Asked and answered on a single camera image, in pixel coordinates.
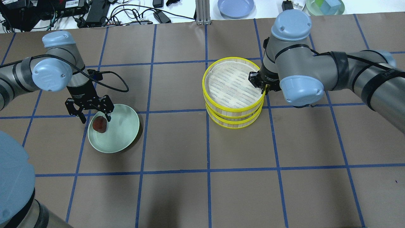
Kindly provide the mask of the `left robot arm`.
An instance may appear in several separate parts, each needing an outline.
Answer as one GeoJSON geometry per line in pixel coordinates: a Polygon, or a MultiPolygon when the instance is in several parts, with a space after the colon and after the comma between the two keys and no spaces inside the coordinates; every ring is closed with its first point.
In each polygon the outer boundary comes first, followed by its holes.
{"type": "MultiPolygon", "coordinates": [[[[65,102],[68,113],[83,123],[84,110],[97,110],[107,121],[114,105],[108,95],[97,95],[93,83],[101,73],[87,70],[71,33],[56,31],[42,38],[46,53],[1,66],[1,109],[16,97],[44,90],[65,88],[71,97],[65,102]]],[[[29,155],[13,137],[1,132],[1,227],[70,228],[71,225],[36,199],[34,167],[29,155]]]]}

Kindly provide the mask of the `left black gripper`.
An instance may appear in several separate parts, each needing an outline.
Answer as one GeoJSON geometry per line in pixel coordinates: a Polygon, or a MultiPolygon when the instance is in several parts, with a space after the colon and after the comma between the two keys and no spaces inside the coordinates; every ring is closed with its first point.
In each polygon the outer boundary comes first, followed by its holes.
{"type": "Polygon", "coordinates": [[[65,101],[65,106],[69,115],[79,117],[83,124],[87,122],[84,110],[100,111],[108,122],[111,121],[110,113],[114,110],[110,97],[108,95],[99,97],[96,92],[73,92],[65,101]]]}

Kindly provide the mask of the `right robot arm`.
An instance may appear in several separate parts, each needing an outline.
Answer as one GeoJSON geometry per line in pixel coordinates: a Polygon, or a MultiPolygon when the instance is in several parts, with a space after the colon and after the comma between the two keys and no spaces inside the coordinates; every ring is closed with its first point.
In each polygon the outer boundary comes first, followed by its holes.
{"type": "Polygon", "coordinates": [[[405,127],[404,71],[382,50],[355,53],[311,49],[312,21],[304,12],[281,12],[265,39],[262,65],[248,80],[263,94],[282,91],[285,102],[305,108],[327,91],[349,89],[399,131],[405,127]]]}

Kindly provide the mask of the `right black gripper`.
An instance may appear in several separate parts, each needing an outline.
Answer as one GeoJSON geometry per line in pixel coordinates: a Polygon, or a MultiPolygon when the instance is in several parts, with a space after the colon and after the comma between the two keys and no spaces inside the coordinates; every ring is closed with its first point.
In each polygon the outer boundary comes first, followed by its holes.
{"type": "Polygon", "coordinates": [[[272,71],[251,71],[249,72],[248,81],[255,88],[260,88],[263,95],[267,95],[270,91],[280,91],[279,75],[272,71]]]}

